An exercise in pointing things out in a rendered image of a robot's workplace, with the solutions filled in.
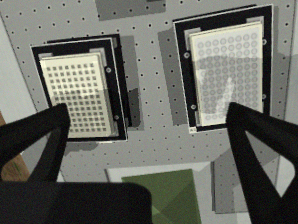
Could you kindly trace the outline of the white multi-well plate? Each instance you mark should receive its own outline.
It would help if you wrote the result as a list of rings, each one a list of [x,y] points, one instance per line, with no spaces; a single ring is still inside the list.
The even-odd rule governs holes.
[[[202,126],[225,123],[230,102],[262,113],[260,21],[189,34]]]

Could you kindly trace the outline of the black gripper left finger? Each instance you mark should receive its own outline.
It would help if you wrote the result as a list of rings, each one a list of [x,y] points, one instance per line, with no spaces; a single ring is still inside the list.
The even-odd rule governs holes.
[[[3,166],[51,132],[27,181],[57,182],[70,129],[66,103],[0,126],[0,181]]]

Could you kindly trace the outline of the grey perforated base plate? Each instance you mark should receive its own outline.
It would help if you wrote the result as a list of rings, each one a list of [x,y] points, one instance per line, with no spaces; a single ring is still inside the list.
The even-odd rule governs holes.
[[[64,182],[107,169],[213,162],[215,214],[248,213],[227,129],[189,134],[173,20],[273,3],[272,117],[285,121],[297,0],[0,0],[0,18],[36,113],[47,109],[30,46],[119,34],[128,141],[67,143]]]

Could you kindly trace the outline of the black raised platform on grey legs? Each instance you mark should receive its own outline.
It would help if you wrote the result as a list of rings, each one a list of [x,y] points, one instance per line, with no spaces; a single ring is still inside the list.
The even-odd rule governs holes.
[[[115,134],[108,137],[68,138],[67,143],[128,141],[127,128],[132,126],[132,121],[120,35],[51,40],[47,43],[32,45],[30,49],[48,108],[52,107],[52,103],[40,64],[43,57],[101,52],[105,71]]]

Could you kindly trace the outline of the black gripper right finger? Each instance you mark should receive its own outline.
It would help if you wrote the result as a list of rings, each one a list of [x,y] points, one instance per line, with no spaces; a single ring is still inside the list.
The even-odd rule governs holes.
[[[298,125],[230,102],[226,127],[251,224],[298,224]],[[281,197],[245,130],[290,161],[295,176]]]

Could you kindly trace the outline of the black rectangular frame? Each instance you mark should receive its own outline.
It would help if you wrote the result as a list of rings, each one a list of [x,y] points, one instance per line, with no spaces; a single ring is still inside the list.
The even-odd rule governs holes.
[[[189,134],[226,129],[225,123],[202,126],[199,122],[189,34],[256,21],[262,23],[262,113],[271,116],[273,3],[253,4],[173,20]]]

